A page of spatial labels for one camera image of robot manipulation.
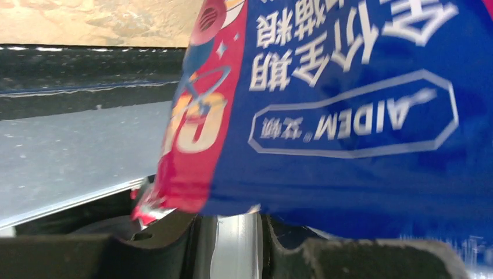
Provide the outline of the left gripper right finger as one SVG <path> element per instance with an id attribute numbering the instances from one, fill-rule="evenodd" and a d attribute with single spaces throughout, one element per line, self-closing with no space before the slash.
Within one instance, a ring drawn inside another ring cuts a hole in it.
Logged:
<path id="1" fill-rule="evenodd" d="M 445 243 L 324 239 L 305 227 L 262 216 L 264 278 L 468 278 Z"/>

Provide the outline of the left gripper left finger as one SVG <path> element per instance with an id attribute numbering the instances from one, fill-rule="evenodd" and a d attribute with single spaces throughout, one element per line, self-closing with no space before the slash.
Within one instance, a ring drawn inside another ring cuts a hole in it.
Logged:
<path id="1" fill-rule="evenodd" d="M 110 234 L 1 239 L 1 278 L 180 278 L 195 214 L 172 212 L 131 241 Z"/>

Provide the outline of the clear plastic scoop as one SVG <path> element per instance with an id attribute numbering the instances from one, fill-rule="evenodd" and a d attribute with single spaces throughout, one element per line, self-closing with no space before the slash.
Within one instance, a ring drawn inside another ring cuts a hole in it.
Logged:
<path id="1" fill-rule="evenodd" d="M 263 231 L 260 214 L 204 217 L 194 278 L 262 278 Z"/>

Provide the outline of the pet food bag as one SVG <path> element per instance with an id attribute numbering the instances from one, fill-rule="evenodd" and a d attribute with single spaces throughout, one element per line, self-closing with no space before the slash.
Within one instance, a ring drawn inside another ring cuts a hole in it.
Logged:
<path id="1" fill-rule="evenodd" d="M 203 1 L 136 201 L 492 267 L 492 2 Z"/>

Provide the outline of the aluminium frame rail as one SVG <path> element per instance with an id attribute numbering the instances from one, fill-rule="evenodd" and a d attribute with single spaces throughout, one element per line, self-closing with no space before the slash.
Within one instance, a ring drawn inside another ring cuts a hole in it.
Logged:
<path id="1" fill-rule="evenodd" d="M 1 119 L 170 101 L 184 48 L 1 45 Z"/>

